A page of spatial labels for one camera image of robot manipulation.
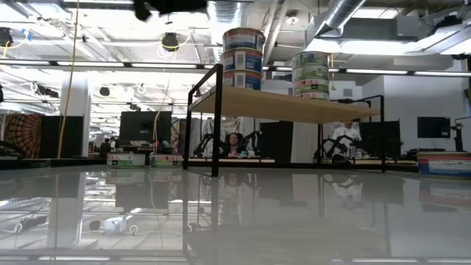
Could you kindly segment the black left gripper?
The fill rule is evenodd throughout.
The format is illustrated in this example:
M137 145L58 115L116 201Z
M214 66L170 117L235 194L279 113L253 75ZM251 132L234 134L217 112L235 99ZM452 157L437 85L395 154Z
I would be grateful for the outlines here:
M147 21L151 16L149 7L153 7L161 15L175 12L193 12L206 9L207 0L132 0L135 17L139 21Z

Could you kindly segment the black monitor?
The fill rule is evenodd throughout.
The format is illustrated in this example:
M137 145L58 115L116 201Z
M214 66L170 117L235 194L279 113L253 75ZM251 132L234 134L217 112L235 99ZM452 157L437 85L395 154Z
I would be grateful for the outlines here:
M122 112L120 117L120 127L118 142L130 145L131 141L154 141L154 123L157 112ZM157 118L156 125L157 139L159 141L171 140L171 112L162 111Z

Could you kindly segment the wooden shelf black metal frame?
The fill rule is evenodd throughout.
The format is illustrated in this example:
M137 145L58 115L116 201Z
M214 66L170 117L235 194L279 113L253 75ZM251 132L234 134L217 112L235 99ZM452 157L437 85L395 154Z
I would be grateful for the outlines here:
M381 165L380 170L386 170L386 138L384 96L379 95L380 108L355 106L349 104L305 99L302 97L270 93L247 88L238 88L223 84L223 65L216 64L188 92L187 125L185 131L185 150L183 168L188 171L194 165L189 160L189 144L191 136L191 117L193 112L212 113L213 122L213 152L208 166L210 176L218 177L221 166L219 156L220 129L222 116L241 116L253 119L270 119L278 121L293 121L317 125L318 156L314 166L322 165L322 136L323 125L335 121L346 121L361 118L380 117L381 135Z

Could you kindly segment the black wall screen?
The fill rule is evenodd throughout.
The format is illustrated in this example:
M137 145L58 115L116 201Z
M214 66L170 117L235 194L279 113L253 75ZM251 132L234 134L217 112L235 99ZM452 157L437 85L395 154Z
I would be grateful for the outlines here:
M418 117L417 137L450 138L450 127L449 117Z

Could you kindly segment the tin can stack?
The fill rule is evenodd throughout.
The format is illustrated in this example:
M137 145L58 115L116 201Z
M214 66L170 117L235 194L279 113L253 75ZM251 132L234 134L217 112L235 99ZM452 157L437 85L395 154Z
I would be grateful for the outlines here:
M245 70L262 72L263 54L255 49L229 49L222 54L221 59L225 71Z

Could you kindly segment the black rig bar with lights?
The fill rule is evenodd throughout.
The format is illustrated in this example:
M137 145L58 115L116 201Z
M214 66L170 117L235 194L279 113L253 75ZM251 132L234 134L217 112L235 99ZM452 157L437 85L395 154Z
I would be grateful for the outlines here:
M48 60L8 60L0 59L0 66L12 68L35 68L63 70L71 69L72 61ZM202 73L209 71L214 65L196 63L126 63L104 61L76 61L76 71L168 71L176 73ZM360 75L391 75L414 77L456 77L471 78L471 72L465 71L413 71L391 69L365 69L365 68L330 68L332 74L360 74Z

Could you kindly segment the white building column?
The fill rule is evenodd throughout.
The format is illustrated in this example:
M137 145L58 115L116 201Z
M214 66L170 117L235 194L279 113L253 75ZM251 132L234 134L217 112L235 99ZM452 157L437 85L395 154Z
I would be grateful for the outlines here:
M88 72L66 72L60 95L60 115L82 116L82 157L88 156L93 81Z

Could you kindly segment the orange patterned tapestry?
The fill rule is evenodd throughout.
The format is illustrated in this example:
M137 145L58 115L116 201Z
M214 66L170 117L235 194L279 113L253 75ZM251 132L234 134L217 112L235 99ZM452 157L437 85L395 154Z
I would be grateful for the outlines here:
M41 114L14 113L6 116L4 141L21 149L25 158L38 158L41 142Z

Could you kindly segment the black metal table frame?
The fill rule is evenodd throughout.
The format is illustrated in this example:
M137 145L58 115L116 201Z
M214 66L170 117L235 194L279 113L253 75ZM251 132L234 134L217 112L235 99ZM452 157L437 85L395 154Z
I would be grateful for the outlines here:
M61 158L61 159L0 159L0 170L11 169L33 169L46 167L67 167L67 166L106 166L106 159L94 158ZM275 163L267 160L252 159L225 159L219 161L219 167L226 168L273 168L273 169L335 169L335 170L379 170L395 172L418 173L417 165L391 164L384 166L379 164L364 163L361 164L317 164L317 163Z

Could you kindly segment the black partition panel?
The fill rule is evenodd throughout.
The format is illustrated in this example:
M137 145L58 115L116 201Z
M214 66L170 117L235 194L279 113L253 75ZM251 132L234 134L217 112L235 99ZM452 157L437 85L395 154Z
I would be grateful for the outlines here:
M399 121L380 121L362 123L360 134L364 150L373 157L382 155L383 141L385 141L385 156L387 158L401 155L403 142L400 137Z
M83 117L68 116L65 119L63 136L62 116L43 116L39 158L57 158L59 143L62 143L61 158L78 158L82 155Z
M275 163L290 163L293 126L291 121L261 123L261 135L258 137L260 156L271 158Z

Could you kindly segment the white draped cloth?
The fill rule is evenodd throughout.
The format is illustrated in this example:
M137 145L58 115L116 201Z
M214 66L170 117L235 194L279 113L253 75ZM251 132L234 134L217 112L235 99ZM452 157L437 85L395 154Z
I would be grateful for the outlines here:
M212 139L214 131L214 118L208 117L202 123L202 139L201 142L205 143ZM244 122L242 117L237 118L228 118L222 116L221 126L220 126L220 136L219 139L222 143L227 143L229 140L229 135L236 133L239 135L244 134Z

